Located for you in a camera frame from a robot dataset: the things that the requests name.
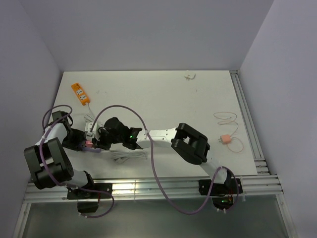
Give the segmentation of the purple power strip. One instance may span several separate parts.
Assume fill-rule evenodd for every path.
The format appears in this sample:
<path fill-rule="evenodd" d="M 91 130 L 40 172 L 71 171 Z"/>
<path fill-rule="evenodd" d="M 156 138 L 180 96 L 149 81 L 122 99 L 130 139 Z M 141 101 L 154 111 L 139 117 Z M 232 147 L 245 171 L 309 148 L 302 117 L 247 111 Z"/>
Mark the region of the purple power strip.
<path fill-rule="evenodd" d="M 93 147 L 83 147 L 83 151 L 100 153 L 101 149 L 100 148 L 93 148 Z"/>

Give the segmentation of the pink plug adapter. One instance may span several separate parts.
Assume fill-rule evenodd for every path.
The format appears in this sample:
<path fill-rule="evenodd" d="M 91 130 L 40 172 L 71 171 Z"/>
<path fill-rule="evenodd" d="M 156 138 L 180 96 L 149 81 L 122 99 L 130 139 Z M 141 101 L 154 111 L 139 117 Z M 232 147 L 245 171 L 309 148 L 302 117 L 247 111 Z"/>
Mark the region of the pink plug adapter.
<path fill-rule="evenodd" d="M 86 140 L 85 146 L 88 147 L 88 148 L 92 148 L 94 145 L 93 145 L 92 141 Z"/>

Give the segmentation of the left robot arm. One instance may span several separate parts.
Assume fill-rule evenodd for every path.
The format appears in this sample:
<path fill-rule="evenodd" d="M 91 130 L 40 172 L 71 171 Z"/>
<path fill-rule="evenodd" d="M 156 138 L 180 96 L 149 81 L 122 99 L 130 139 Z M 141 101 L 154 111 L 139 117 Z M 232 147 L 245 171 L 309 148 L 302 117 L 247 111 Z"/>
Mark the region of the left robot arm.
<path fill-rule="evenodd" d="M 82 151 L 85 132 L 72 129 L 73 120 L 66 112 L 53 113 L 53 121 L 45 126 L 43 137 L 34 146 L 24 149 L 31 181 L 38 189 L 67 186 L 79 188 L 85 198 L 96 194 L 97 186 L 86 171 L 73 169 L 65 149 Z"/>

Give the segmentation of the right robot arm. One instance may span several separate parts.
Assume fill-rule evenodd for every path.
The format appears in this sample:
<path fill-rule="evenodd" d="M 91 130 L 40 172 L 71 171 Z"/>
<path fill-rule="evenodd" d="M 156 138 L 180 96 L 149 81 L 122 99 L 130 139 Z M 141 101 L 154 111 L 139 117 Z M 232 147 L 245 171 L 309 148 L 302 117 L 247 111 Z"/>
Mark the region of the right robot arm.
<path fill-rule="evenodd" d="M 172 148 L 184 161 L 200 166 L 211 178 L 219 193 L 226 193 L 232 186 L 231 173 L 209 154 L 210 145 L 205 135 L 186 123 L 163 130 L 145 130 L 125 126 L 112 117 L 103 125 L 88 122 L 85 133 L 91 139 L 91 147 L 109 150 L 117 163 L 129 159 L 145 159 L 145 149 Z"/>

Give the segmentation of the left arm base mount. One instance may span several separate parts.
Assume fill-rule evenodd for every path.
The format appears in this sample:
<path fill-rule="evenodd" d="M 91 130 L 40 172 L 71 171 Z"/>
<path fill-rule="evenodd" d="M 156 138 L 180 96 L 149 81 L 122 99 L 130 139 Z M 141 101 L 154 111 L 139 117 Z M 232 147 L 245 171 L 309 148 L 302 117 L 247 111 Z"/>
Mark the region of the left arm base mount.
<path fill-rule="evenodd" d="M 80 213 L 95 213 L 101 199 L 111 199 L 112 183 L 96 183 L 93 187 L 98 192 L 68 189 L 67 200 L 77 200 L 77 210 Z"/>

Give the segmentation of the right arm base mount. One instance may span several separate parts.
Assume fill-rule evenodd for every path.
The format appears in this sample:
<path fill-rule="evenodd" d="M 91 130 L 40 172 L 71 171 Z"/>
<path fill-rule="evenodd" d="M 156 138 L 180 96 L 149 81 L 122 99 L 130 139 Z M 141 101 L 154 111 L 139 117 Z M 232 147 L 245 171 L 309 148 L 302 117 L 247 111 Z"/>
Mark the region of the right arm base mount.
<path fill-rule="evenodd" d="M 210 197 L 216 209 L 226 211 L 234 205 L 237 194 L 242 193 L 241 180 L 230 178 L 224 184 L 214 183 Z"/>

